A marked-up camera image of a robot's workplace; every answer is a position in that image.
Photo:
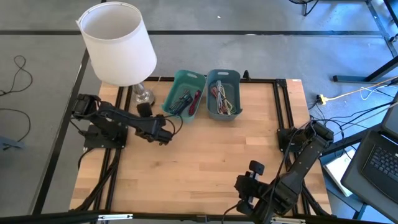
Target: wooden tabletop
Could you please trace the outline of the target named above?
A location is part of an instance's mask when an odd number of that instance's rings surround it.
[[[309,119],[302,82],[287,80],[287,84],[294,123],[300,127]],[[145,82],[145,86],[154,88],[154,114],[162,113],[160,105],[172,83]],[[236,177],[248,170],[251,160],[266,167],[260,181],[269,183],[274,179],[282,153],[277,142],[278,120],[272,85],[241,83],[240,89],[243,112],[234,121],[210,119],[204,96],[194,121],[184,124],[167,146],[148,143],[135,136],[130,128],[121,154],[112,211],[222,215],[239,200],[233,186]],[[116,86],[103,83],[99,97],[114,103],[117,92]],[[129,111],[136,113],[135,107],[131,105]],[[180,124],[179,119],[173,122],[177,127]],[[169,124],[165,128],[172,131]],[[97,149],[82,160],[70,208],[79,206],[97,184],[103,156],[104,149]],[[331,212],[319,161],[305,182],[323,209]],[[101,208],[107,192],[106,187]],[[229,215],[241,214],[233,210]]]

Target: lamp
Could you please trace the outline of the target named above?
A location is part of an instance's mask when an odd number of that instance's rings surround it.
[[[155,96],[142,82],[157,60],[140,11],[124,2],[106,2],[89,8],[76,23],[97,77],[112,85],[133,85],[136,104],[153,105]]]

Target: floor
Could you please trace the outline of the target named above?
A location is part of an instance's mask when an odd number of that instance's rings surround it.
[[[378,31],[363,2],[320,1],[313,12],[301,16],[302,7],[288,0],[125,0],[137,6],[148,30],[366,30]],[[0,2],[0,30],[76,30],[75,20],[99,0],[4,0]],[[379,18],[390,35],[398,32],[382,0],[373,0]],[[240,36],[156,35],[151,36],[158,64],[153,76],[173,76],[178,69],[207,73],[214,68],[239,72],[249,70],[258,78],[302,79],[308,105],[315,95],[335,96],[361,87],[333,83],[333,75],[368,75],[392,58],[378,36]],[[53,140],[75,81],[85,45],[79,35],[0,35],[0,90],[8,90],[17,68],[16,55],[27,59],[25,69],[34,82],[21,93],[0,96],[0,108],[25,111],[32,121],[24,139],[26,149],[0,153],[0,217],[31,211],[37,186],[48,161]],[[18,76],[15,89],[29,81]],[[97,94],[100,81],[89,64],[82,93]],[[385,89],[395,95],[396,89]],[[320,109],[326,118],[346,116],[358,110],[391,101],[373,94],[363,101],[359,94],[328,102]],[[316,108],[311,114],[321,117]],[[382,114],[363,123],[374,125]],[[82,128],[87,123],[79,124]],[[27,129],[17,113],[0,111],[0,135],[17,139]],[[346,135],[361,128],[350,128]],[[68,210],[77,175],[77,160],[83,139],[70,126],[47,196],[44,212]],[[354,211],[330,194],[333,213],[351,218]],[[364,220],[390,222],[368,207]]]

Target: laptop keyboard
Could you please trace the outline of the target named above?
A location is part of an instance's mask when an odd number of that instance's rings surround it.
[[[375,145],[369,164],[380,173],[398,182],[398,153],[393,154]]]

